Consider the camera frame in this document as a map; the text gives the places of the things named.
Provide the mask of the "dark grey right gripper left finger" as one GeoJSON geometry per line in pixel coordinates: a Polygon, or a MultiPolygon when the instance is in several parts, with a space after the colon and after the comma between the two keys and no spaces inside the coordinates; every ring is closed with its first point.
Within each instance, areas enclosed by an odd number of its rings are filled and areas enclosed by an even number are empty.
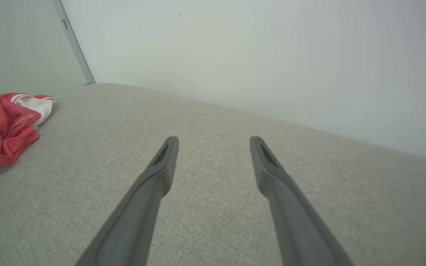
{"type": "Polygon", "coordinates": [[[78,266],[145,266],[161,199],[169,192],[179,153],[170,136],[78,259],[78,266]]]}

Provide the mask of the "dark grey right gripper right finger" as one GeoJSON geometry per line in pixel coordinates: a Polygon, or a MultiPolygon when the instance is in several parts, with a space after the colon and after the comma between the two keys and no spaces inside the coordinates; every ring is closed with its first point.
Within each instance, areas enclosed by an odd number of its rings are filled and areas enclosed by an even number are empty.
{"type": "Polygon", "coordinates": [[[250,151],[257,187],[270,204],[283,265],[353,265],[265,141],[252,136],[250,151]]]}

